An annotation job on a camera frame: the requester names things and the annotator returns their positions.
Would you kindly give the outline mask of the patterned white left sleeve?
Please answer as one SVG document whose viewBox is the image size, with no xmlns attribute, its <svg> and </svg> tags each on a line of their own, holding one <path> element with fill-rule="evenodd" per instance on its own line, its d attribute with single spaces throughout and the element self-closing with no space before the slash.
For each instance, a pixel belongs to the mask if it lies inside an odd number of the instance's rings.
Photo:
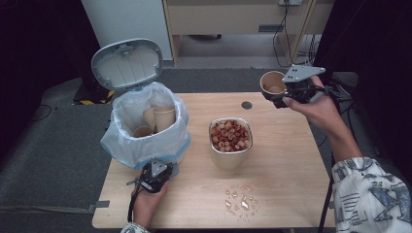
<svg viewBox="0 0 412 233">
<path fill-rule="evenodd" d="M 120 233 L 151 233 L 149 230 L 147 230 L 145 227 L 134 223 L 134 222 L 129 222 L 126 224 L 126 226 L 121 230 Z"/>
</svg>

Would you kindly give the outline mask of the light wooden cabinet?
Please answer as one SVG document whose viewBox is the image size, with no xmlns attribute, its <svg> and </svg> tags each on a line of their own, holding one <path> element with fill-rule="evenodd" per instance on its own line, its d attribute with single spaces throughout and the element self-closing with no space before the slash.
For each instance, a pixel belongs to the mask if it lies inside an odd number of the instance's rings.
<svg viewBox="0 0 412 233">
<path fill-rule="evenodd" d="M 302 38 L 321 35 L 335 0 L 303 0 L 301 6 L 279 6 L 279 0 L 162 0 L 172 54 L 178 56 L 183 35 L 258 34 L 260 24 L 282 24 L 274 33 L 288 65 L 295 62 Z"/>
</svg>

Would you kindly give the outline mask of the low brown paper cup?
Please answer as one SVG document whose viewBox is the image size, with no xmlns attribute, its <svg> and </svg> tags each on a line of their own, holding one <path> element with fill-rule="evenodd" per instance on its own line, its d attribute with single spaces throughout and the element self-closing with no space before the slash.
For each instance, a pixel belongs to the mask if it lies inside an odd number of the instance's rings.
<svg viewBox="0 0 412 233">
<path fill-rule="evenodd" d="M 155 132 L 150 126 L 140 126 L 133 132 L 134 138 L 141 138 L 153 135 Z"/>
</svg>

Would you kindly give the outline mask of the grey tape strip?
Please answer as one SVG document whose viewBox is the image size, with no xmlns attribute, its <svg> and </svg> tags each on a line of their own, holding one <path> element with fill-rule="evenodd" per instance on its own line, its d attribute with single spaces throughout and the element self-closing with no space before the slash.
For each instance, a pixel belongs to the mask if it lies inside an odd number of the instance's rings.
<svg viewBox="0 0 412 233">
<path fill-rule="evenodd" d="M 108 208 L 110 205 L 110 201 L 109 200 L 103 200 L 103 201 L 97 201 L 95 204 L 89 204 L 86 207 L 86 210 L 89 213 L 94 213 L 96 209 L 99 208 Z"/>
</svg>

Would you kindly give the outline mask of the water spill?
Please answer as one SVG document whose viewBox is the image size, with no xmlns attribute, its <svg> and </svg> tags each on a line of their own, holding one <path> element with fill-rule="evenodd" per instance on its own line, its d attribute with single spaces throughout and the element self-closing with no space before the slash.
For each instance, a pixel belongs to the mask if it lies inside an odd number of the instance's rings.
<svg viewBox="0 0 412 233">
<path fill-rule="evenodd" d="M 233 184 L 223 190 L 225 213 L 238 221 L 248 222 L 260 214 L 260 198 L 250 185 Z"/>
</svg>

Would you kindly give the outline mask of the translucent plastic bin bag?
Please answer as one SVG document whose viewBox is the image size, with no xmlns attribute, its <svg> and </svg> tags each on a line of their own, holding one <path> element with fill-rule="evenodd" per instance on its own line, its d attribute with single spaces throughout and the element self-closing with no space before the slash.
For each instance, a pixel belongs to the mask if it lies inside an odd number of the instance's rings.
<svg viewBox="0 0 412 233">
<path fill-rule="evenodd" d="M 151 136 L 134 138 L 145 124 L 143 114 L 150 107 L 175 108 L 176 121 Z M 113 103 L 111 122 L 100 144 L 115 160 L 131 169 L 142 168 L 153 157 L 179 163 L 189 147 L 189 112 L 185 102 L 164 84 L 153 82 L 141 90 L 128 91 Z"/>
</svg>

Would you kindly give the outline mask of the white grey pedal trash bin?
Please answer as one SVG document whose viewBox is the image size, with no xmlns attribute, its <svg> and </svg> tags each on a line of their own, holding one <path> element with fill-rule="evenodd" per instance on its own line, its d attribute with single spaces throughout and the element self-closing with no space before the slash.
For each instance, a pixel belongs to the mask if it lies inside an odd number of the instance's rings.
<svg viewBox="0 0 412 233">
<path fill-rule="evenodd" d="M 157 82 L 162 71 L 160 47 L 148 39 L 129 39 L 100 49 L 91 59 L 98 82 L 123 94 Z"/>
</svg>

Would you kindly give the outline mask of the metal container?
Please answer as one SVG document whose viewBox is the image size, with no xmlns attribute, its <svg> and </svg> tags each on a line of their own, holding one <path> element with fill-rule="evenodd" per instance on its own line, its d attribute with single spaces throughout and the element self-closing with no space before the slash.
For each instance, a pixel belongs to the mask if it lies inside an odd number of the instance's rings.
<svg viewBox="0 0 412 233">
<path fill-rule="evenodd" d="M 216 122 L 217 120 L 221 120 L 221 119 L 240 120 L 242 123 L 244 123 L 249 128 L 249 131 L 252 134 L 252 130 L 251 130 L 249 123 L 245 119 L 240 118 L 240 117 L 224 117 L 224 118 L 214 119 L 209 125 L 209 130 L 213 122 Z M 225 169 L 225 170 L 233 170 L 233 169 L 240 167 L 242 163 L 246 160 L 248 152 L 253 146 L 253 134 L 251 138 L 252 138 L 252 145 L 246 150 L 238 151 L 238 152 L 220 152 L 220 151 L 215 150 L 212 147 L 211 140 L 210 140 L 210 133 L 209 133 L 209 142 L 210 142 L 211 149 L 212 149 L 211 157 L 212 157 L 214 164 L 220 167 L 221 169 Z"/>
</svg>

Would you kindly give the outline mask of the tall brown paper cup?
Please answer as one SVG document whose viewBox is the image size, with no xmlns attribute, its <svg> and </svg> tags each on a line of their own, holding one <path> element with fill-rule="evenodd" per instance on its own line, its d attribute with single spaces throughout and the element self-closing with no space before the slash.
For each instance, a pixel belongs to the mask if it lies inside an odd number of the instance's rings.
<svg viewBox="0 0 412 233">
<path fill-rule="evenodd" d="M 154 108 L 154 121 L 158 132 L 161 132 L 173 125 L 175 120 L 175 108 L 173 106 Z"/>
</svg>

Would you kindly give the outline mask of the patterned white right sleeve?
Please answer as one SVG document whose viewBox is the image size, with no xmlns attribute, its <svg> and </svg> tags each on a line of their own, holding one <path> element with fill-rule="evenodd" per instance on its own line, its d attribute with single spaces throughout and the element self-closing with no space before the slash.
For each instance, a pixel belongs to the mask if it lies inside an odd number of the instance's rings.
<svg viewBox="0 0 412 233">
<path fill-rule="evenodd" d="M 332 167 L 336 233 L 412 233 L 407 185 L 369 157 Z"/>
</svg>

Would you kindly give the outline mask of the black curtain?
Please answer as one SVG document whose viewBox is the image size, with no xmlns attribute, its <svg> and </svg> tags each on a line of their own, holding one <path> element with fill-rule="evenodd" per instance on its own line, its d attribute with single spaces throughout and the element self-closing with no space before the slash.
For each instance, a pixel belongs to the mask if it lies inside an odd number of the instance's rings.
<svg viewBox="0 0 412 233">
<path fill-rule="evenodd" d="M 412 0 L 335 0 L 315 64 L 359 76 L 363 122 L 412 184 Z"/>
<path fill-rule="evenodd" d="M 0 167 L 48 88 L 95 80 L 98 49 L 81 0 L 0 0 Z"/>
</svg>

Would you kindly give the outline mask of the tilted brown paper cup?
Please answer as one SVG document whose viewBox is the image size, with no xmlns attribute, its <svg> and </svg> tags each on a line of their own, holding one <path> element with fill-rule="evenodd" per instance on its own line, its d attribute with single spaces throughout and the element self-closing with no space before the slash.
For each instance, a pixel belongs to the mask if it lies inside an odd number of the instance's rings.
<svg viewBox="0 0 412 233">
<path fill-rule="evenodd" d="M 151 128 L 154 128 L 155 127 L 154 109 L 153 108 L 148 108 L 143 113 L 143 119 L 147 123 L 148 126 L 150 126 Z"/>
</svg>

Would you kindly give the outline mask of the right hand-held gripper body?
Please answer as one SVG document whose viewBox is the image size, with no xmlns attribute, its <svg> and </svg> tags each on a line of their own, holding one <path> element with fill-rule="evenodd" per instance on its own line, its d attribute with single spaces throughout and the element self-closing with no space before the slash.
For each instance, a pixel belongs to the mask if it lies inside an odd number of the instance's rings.
<svg viewBox="0 0 412 233">
<path fill-rule="evenodd" d="M 292 65 L 283 77 L 286 85 L 285 95 L 299 103 L 310 103 L 317 98 L 318 87 L 314 85 L 312 77 L 326 71 L 323 67 Z"/>
</svg>

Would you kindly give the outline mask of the person's right hand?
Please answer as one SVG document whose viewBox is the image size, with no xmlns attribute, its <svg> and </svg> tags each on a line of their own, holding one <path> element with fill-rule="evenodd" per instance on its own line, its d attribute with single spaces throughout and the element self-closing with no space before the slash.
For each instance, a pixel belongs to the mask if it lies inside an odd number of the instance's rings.
<svg viewBox="0 0 412 233">
<path fill-rule="evenodd" d="M 343 119 L 329 96 L 322 94 L 315 102 L 308 104 L 301 104 L 290 97 L 284 97 L 283 101 L 290 109 L 306 116 L 328 136 L 340 135 L 346 129 Z"/>
</svg>

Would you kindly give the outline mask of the white panel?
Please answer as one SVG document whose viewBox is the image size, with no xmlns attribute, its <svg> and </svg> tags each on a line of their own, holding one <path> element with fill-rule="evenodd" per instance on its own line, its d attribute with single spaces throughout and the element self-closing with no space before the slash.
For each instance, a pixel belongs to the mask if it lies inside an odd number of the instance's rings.
<svg viewBox="0 0 412 233">
<path fill-rule="evenodd" d="M 101 48 L 144 38 L 160 47 L 164 60 L 173 60 L 162 0 L 81 1 Z"/>
</svg>

